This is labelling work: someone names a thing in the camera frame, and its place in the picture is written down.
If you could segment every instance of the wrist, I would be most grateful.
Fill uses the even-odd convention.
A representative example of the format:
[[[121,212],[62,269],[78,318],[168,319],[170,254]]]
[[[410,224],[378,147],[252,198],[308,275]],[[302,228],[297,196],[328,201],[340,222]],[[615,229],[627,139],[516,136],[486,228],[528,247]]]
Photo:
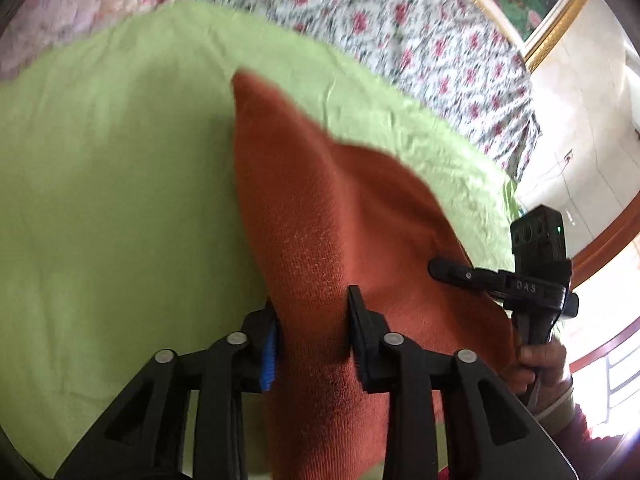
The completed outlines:
[[[562,380],[555,386],[543,386],[538,394],[538,403],[536,404],[534,415],[545,411],[549,406],[558,401],[572,387],[574,380],[571,377]]]
[[[555,402],[535,415],[536,420],[549,435],[555,435],[562,431],[571,423],[575,415],[573,380],[569,378],[567,381],[563,381],[555,387],[555,390],[557,394],[562,390],[564,392],[559,394]]]

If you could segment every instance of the black bracket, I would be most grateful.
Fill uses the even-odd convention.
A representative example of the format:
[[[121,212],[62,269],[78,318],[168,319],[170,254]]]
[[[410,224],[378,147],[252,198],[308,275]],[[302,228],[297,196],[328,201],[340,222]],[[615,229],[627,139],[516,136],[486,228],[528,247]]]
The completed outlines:
[[[382,314],[348,290],[350,339],[367,393],[390,393],[383,480],[436,480],[431,393],[444,407],[450,480],[576,480],[556,444],[471,350],[447,356],[391,332]]]
[[[240,332],[207,350],[156,352],[96,420],[56,480],[177,480],[192,390],[199,390],[193,477],[246,478],[242,392],[262,393],[274,377],[277,320],[271,303]]]
[[[557,262],[569,267],[571,261]],[[578,315],[578,296],[559,283],[499,270],[467,267],[444,258],[429,262],[429,274],[434,280],[468,290],[483,290],[492,298],[502,300],[504,310],[511,311],[511,321],[525,345],[540,345],[551,341],[554,325],[561,319]],[[532,408],[538,399],[539,382],[527,389],[520,400]]]

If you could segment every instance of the blue tape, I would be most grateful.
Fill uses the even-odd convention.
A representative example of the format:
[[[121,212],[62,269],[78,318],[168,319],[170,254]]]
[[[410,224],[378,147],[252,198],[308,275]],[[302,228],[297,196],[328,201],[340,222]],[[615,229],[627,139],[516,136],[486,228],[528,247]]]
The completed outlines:
[[[260,388],[268,392],[276,378],[276,324],[271,325],[267,341],[262,351],[262,370],[260,371]]]

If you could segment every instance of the screw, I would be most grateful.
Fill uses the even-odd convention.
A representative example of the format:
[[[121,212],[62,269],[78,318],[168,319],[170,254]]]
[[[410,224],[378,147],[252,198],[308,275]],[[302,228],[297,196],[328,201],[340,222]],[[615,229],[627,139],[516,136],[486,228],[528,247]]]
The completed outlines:
[[[165,348],[164,350],[159,350],[158,352],[156,352],[154,359],[160,364],[168,363],[174,360],[174,353],[171,350]]]
[[[478,360],[478,355],[472,350],[461,350],[458,352],[458,359],[463,363],[475,363]]]
[[[404,337],[398,332],[388,332],[385,334],[383,339],[385,340],[386,344],[393,346],[398,346],[404,343]]]
[[[232,332],[226,336],[226,342],[230,345],[241,345],[247,342],[247,336],[244,332]]]

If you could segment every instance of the finger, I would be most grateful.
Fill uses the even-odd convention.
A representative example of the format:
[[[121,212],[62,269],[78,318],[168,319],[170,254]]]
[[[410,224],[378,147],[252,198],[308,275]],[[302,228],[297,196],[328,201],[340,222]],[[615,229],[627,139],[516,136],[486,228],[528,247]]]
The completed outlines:
[[[557,341],[544,345],[522,346],[518,352],[518,361],[533,367],[563,368],[566,348]]]
[[[527,391],[527,387],[535,381],[536,375],[532,370],[513,365],[505,370],[502,379],[507,387],[519,396]]]
[[[540,381],[543,386],[556,386],[564,379],[564,367],[542,368]]]
[[[520,333],[517,330],[513,330],[511,332],[511,336],[513,337],[513,347],[520,348],[522,345],[522,338],[520,337]]]
[[[525,388],[529,384],[535,382],[535,380],[535,372],[533,370],[529,370],[528,368],[518,368],[517,370],[514,370],[509,377],[510,383],[521,383],[525,385]]]

